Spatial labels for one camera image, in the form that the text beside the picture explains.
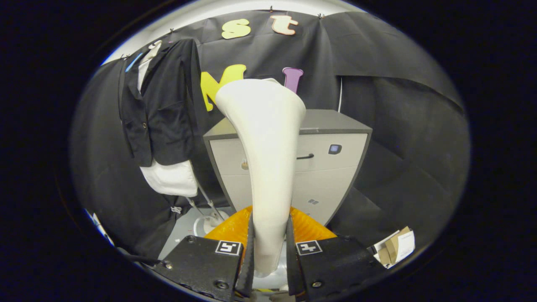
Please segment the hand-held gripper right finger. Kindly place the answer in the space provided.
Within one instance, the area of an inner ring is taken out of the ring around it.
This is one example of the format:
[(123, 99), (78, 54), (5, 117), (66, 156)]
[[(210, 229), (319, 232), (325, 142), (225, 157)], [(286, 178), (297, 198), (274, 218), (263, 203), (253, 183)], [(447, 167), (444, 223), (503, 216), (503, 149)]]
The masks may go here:
[(345, 302), (387, 276), (387, 269), (354, 237), (337, 236), (290, 208), (287, 280), (297, 302)]

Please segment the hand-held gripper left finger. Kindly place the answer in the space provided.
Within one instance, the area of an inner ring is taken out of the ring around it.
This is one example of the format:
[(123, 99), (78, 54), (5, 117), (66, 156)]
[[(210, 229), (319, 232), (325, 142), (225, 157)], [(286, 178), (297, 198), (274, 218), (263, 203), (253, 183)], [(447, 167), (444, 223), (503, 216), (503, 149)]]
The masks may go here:
[(236, 212), (204, 237), (184, 237), (155, 265), (154, 274), (203, 301), (249, 297), (254, 277), (252, 209)]

